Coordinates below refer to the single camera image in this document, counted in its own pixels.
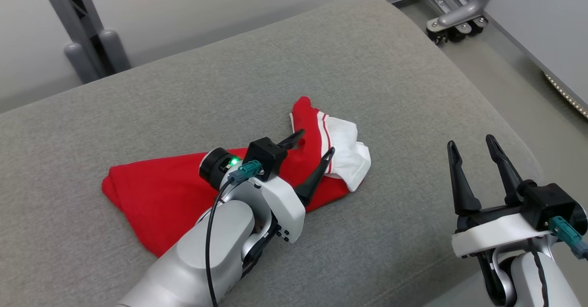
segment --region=black wheel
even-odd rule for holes
[[[447,43],[447,33],[445,32],[445,30],[442,30],[442,31],[439,31],[439,32],[434,32],[434,31],[430,31],[429,29],[427,29],[427,36],[435,44],[439,44],[439,43],[441,43],[443,41],[445,43]]]
[[[447,39],[453,42],[463,41],[466,39],[466,34],[462,34],[456,27],[447,29]]]
[[[479,27],[475,22],[472,21],[468,21],[468,24],[470,25],[470,27],[472,27],[472,32],[469,33],[469,35],[477,35],[479,33],[482,33],[482,31],[484,31],[483,27]]]

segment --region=black cable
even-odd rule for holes
[[[537,269],[539,272],[539,280],[541,282],[541,294],[543,295],[543,307],[549,307],[549,298],[548,298],[548,284],[545,280],[545,272],[543,271],[543,266],[541,264],[541,259],[539,259],[539,254],[537,253],[537,248],[533,243],[533,239],[527,239],[529,242],[529,248],[531,248],[531,253],[533,253],[533,257],[535,258],[535,265],[537,265]]]
[[[229,177],[227,182],[219,188],[219,193],[216,195],[215,202],[212,204],[212,209],[210,209],[210,215],[208,215],[208,229],[206,230],[206,245],[205,249],[206,252],[204,253],[204,262],[206,263],[206,280],[208,281],[208,291],[210,291],[210,298],[212,299],[212,306],[217,307],[218,303],[216,302],[216,295],[215,289],[212,286],[212,275],[210,274],[210,232],[212,232],[212,220],[215,216],[216,205],[219,203],[223,192],[226,188],[233,182],[234,178]]]

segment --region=led strip light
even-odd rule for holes
[[[579,102],[576,102],[576,100],[572,98],[567,92],[565,92],[559,85],[557,85],[556,81],[554,81],[554,79],[552,79],[549,75],[545,74],[545,77],[547,77],[549,82],[552,83],[553,87],[556,88],[559,93],[561,93],[562,97],[564,97],[572,106],[574,106],[574,108],[577,109],[580,114],[588,118],[588,109],[583,108]]]

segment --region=red cloth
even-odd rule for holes
[[[282,163],[280,177],[292,186],[304,182],[317,167],[324,144],[330,144],[329,140],[321,140],[317,113],[307,97],[294,105],[294,129],[305,129],[306,133],[299,147],[288,151]],[[243,159],[247,148],[229,152]],[[205,155],[206,152],[111,167],[102,182],[104,194],[126,215],[141,244],[157,257],[174,246],[212,206],[217,192],[198,176]],[[306,211],[322,207],[348,192],[342,179],[323,177]]]

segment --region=teal cable connector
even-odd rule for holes
[[[257,160],[251,160],[248,163],[245,163],[236,171],[232,171],[229,173],[229,179],[233,177],[232,185],[237,185],[249,178],[254,177],[255,175],[259,174],[261,171],[261,163]]]
[[[588,255],[588,244],[582,242],[582,235],[578,233],[563,217],[556,216],[549,221],[549,229],[571,248],[571,252],[578,259]]]

